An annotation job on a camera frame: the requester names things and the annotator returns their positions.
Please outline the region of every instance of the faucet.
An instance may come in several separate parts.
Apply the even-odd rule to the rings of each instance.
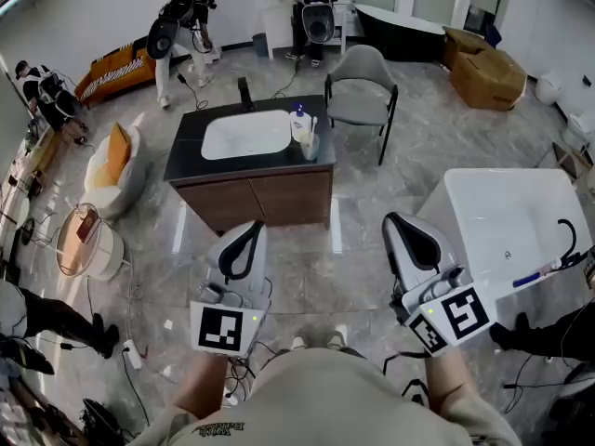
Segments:
[[[240,98],[242,98],[242,106],[244,106],[244,112],[251,112],[255,109],[255,104],[252,102],[250,97],[250,89],[248,88],[248,82],[244,77],[238,78],[238,89],[240,90]]]

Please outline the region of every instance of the sink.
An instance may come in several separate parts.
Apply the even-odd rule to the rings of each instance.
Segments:
[[[559,219],[575,227],[573,253],[592,246],[575,189],[558,169],[452,169],[417,216],[444,233],[493,299],[543,280],[512,287],[568,251],[572,232]]]
[[[206,127],[201,154],[207,160],[275,153],[291,142],[287,111],[250,112],[221,117]]]

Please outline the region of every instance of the wooden cabinet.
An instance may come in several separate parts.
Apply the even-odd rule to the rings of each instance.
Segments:
[[[214,231],[253,219],[268,226],[324,223],[330,216],[332,170],[249,177],[177,188]]]
[[[263,219],[248,179],[193,185],[178,189],[178,193],[213,231]]]
[[[328,172],[251,178],[267,225],[321,223],[328,217]]]

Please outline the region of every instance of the toilet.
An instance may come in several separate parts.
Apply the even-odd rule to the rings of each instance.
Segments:
[[[589,109],[580,115],[571,114],[562,139],[576,151],[595,142],[595,110]]]
[[[551,106],[562,93],[562,81],[555,71],[544,74],[537,80],[535,96],[544,104]]]

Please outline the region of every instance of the box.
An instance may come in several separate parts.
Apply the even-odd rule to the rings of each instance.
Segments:
[[[477,55],[458,53],[450,82],[467,105],[507,111],[521,97],[527,75],[504,51],[485,49]]]
[[[448,69],[453,69],[458,53],[476,55],[484,49],[491,48],[483,38],[475,33],[448,27],[444,27],[444,31],[446,36],[444,37],[443,63]]]

